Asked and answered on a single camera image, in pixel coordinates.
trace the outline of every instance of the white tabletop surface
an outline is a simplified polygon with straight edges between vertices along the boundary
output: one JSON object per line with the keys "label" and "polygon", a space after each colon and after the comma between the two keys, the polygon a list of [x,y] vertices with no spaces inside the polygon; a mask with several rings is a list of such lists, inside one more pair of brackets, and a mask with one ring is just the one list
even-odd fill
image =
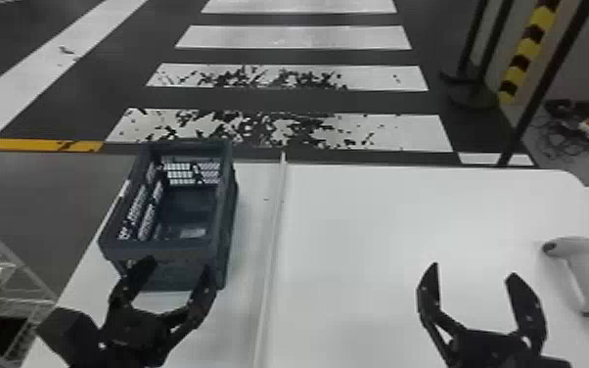
{"label": "white tabletop surface", "polygon": [[[166,368],[245,368],[253,365],[253,352],[263,301],[265,261],[280,167],[272,163],[236,163],[240,194],[235,216],[226,288],[202,326],[174,349]],[[118,274],[101,254],[98,234],[68,281],[59,305],[89,314],[101,326],[108,310],[108,295]],[[163,312],[182,306],[188,293],[140,294],[135,307]],[[67,367],[40,339],[31,348],[24,368]]]}
{"label": "white tabletop surface", "polygon": [[267,368],[442,367],[414,291],[440,264],[443,308],[515,329],[516,271],[548,319],[544,352],[589,367],[589,319],[566,263],[540,251],[589,237],[589,194],[557,171],[291,165],[276,250]]}

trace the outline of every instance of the metal shelf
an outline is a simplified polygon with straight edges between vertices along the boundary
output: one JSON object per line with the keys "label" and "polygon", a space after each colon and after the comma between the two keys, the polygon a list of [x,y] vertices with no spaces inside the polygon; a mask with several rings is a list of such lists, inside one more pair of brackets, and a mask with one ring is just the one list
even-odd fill
{"label": "metal shelf", "polygon": [[0,240],[0,336],[8,335],[0,343],[0,367],[21,366],[36,327],[56,302],[57,295]]}

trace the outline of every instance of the barcode scanner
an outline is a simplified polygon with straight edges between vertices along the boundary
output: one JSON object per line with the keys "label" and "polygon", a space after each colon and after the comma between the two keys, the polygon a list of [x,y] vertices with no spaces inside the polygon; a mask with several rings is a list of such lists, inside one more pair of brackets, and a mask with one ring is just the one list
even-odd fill
{"label": "barcode scanner", "polygon": [[551,257],[563,258],[573,272],[577,286],[584,296],[582,315],[589,317],[589,238],[563,237],[543,245],[543,252]]}

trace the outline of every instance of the plastic crate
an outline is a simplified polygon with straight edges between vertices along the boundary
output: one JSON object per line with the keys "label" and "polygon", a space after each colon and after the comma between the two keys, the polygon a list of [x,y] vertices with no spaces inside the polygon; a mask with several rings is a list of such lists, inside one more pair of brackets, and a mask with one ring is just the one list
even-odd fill
{"label": "plastic crate", "polygon": [[147,291],[192,290],[206,264],[223,289],[237,198],[230,142],[147,144],[99,245],[121,275],[132,262],[155,257]]}

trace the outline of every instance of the yellow floor line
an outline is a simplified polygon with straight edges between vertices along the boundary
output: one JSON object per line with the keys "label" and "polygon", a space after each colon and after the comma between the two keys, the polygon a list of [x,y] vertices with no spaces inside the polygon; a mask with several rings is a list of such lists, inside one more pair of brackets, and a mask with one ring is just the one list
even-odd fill
{"label": "yellow floor line", "polygon": [[0,151],[98,152],[104,142],[47,139],[0,139]]}

